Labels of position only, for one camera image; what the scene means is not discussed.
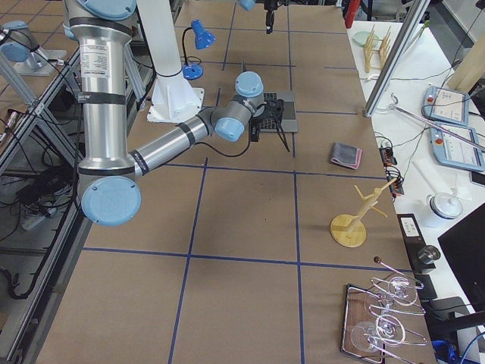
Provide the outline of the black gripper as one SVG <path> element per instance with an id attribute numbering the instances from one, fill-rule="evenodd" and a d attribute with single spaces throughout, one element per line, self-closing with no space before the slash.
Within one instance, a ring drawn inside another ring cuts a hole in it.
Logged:
<path id="1" fill-rule="evenodd" d="M 251 142 L 258 142 L 260 139 L 260 131 L 270 129 L 270 110 L 269 107 L 263 105 L 259 109 L 260 113 L 254 116 L 250 121 L 251 130 L 249 131 L 249 139 Z"/>
<path id="2" fill-rule="evenodd" d="M 264 0 L 264 9 L 266 10 L 265 23 L 270 24 L 266 26 L 266 34 L 273 33 L 274 12 L 277 10 L 277 0 Z"/>

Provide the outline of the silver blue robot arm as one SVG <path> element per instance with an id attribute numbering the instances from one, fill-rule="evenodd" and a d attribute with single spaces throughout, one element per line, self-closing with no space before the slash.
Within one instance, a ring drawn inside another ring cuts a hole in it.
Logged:
<path id="1" fill-rule="evenodd" d="M 246 11 L 251 11 L 256 4 L 255 0 L 239 0 L 239 6 Z M 264 0 L 264 10 L 266 11 L 265 27 L 266 34 L 273 33 L 274 30 L 274 12 L 280 7 L 278 0 Z"/>
<path id="2" fill-rule="evenodd" d="M 183 76 L 167 1 L 67 1 L 67 28 L 78 41 L 86 155 L 79 163 L 81 207 L 96 224 L 116 226 L 139 210 L 136 179 L 217 134 L 235 142 L 267 108 L 260 76 L 241 73 L 222 108 L 202 107 L 204 92 Z M 138 149 L 127 148 L 125 54 L 139 21 L 155 71 L 151 120 L 172 130 Z"/>

